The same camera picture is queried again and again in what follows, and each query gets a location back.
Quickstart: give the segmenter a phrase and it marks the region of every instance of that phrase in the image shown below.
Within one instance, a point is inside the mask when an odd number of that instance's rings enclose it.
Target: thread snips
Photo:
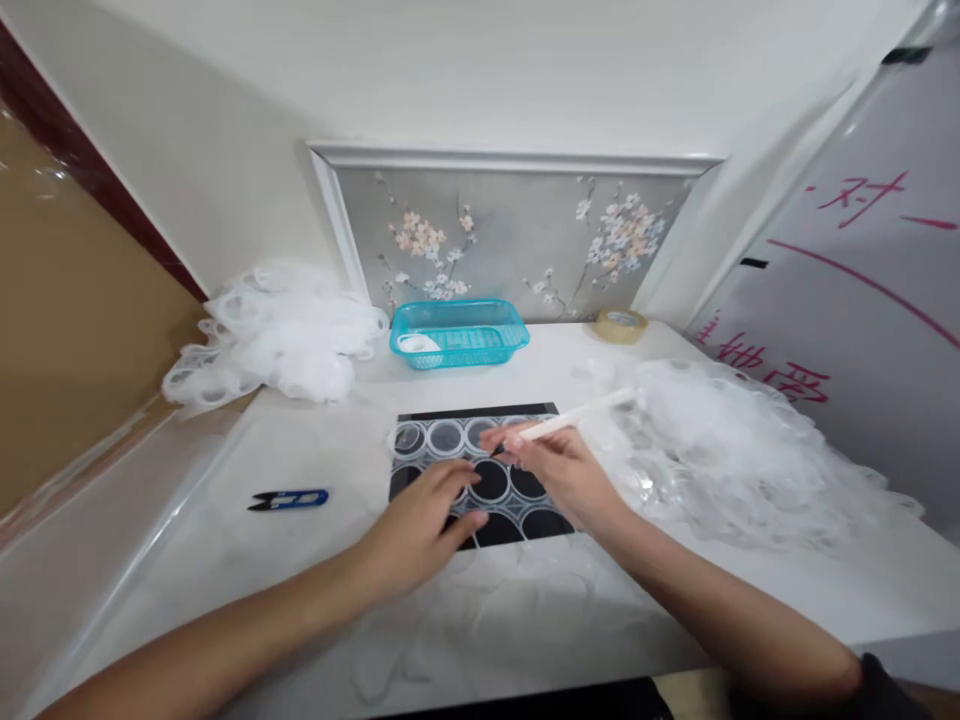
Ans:
[[[251,505],[247,510],[268,512],[270,510],[300,510],[323,505],[330,497],[326,490],[277,490],[258,493],[254,500],[261,502]]]

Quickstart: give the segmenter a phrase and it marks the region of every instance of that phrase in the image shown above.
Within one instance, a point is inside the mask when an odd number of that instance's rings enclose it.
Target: packing tape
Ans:
[[[632,310],[601,310],[594,329],[607,342],[632,345],[647,329],[647,319]]]

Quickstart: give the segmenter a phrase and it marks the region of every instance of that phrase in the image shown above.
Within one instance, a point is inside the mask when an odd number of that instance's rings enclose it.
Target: whiteboard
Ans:
[[[686,336],[960,544],[960,42],[881,69]]]

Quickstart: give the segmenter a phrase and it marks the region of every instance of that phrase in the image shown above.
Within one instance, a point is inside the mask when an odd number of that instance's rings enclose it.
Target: table surface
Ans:
[[[574,368],[702,359],[651,323],[634,346],[590,326],[537,325],[502,366],[409,369],[384,341],[357,363],[340,406],[264,391],[76,668],[75,685],[144,642],[348,547],[387,503],[387,436],[398,414],[554,402],[594,395]],[[323,487],[316,510],[250,513],[250,497]],[[662,527],[854,645],[960,628],[960,551],[905,511],[835,557],[744,550]],[[227,717],[365,717],[657,675],[708,664],[693,640],[587,536],[458,553],[416,593],[313,648],[245,694]]]

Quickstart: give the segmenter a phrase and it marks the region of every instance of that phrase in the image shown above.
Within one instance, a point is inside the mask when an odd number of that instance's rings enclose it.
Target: hand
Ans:
[[[460,491],[479,480],[468,460],[431,466],[347,551],[372,604],[405,595],[436,575],[463,541],[486,524],[487,513],[475,511],[443,530]]]
[[[574,428],[563,428],[533,441],[518,433],[536,423],[510,425],[486,430],[482,447],[493,452],[502,442],[507,452],[503,462],[521,463],[546,488],[566,518],[576,527],[594,534],[595,529],[627,509],[610,484],[606,472]]]

